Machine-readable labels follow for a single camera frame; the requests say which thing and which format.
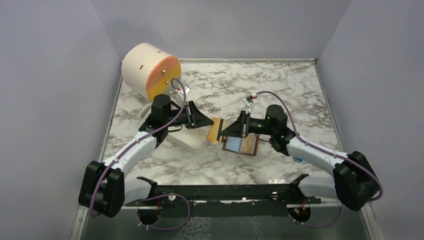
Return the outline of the brown leather card holder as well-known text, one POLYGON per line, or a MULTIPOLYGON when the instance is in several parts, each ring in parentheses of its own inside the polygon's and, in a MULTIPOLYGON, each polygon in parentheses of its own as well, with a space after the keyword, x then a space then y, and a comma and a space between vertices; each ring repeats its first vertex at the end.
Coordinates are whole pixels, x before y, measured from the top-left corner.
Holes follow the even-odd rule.
POLYGON ((236 154, 256 156, 259 139, 255 135, 248 135, 246 138, 226 137, 222 149, 236 154))

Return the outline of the gold credit card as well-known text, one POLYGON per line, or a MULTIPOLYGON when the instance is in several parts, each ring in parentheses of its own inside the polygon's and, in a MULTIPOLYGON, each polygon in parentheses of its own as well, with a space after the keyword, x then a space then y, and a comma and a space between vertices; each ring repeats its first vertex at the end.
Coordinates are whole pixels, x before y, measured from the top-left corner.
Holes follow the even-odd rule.
POLYGON ((210 126, 206 139, 213 144, 218 144, 221 141, 221 131, 227 127, 227 123, 224 118, 218 117, 213 117, 212 121, 213 124, 210 126))
POLYGON ((239 151, 243 154, 253 154, 255 152, 256 143, 257 138, 254 135, 249 135, 242 139, 239 151))

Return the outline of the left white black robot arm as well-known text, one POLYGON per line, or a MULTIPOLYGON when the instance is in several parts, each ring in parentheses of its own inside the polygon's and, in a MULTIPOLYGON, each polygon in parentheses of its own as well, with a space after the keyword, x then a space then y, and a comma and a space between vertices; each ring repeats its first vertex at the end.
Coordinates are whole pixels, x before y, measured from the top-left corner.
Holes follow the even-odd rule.
POLYGON ((169 127, 184 126, 188 130, 213 125, 194 102, 178 106, 168 95, 154 97, 150 114, 134 138, 124 148, 103 162, 90 162, 83 176, 78 203, 87 207, 93 216, 113 218, 122 206, 140 200, 152 205, 157 191, 145 178, 126 181, 129 172, 153 152, 168 136, 169 127))

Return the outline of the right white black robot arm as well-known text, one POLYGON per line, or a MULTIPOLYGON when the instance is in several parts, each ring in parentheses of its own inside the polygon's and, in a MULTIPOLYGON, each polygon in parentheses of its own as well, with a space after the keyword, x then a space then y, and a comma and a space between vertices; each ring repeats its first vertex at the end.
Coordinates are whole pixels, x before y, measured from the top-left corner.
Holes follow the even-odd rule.
POLYGON ((269 136, 272 148, 285 156, 306 161, 328 173, 328 177, 307 176, 288 190, 289 199, 300 204, 308 197, 338 199, 344 206, 359 211, 381 190, 366 157, 334 151, 307 141, 287 126, 288 116, 280 105, 267 107, 263 119, 253 118, 245 110, 235 122, 223 129, 222 136, 245 138, 248 134, 269 136))

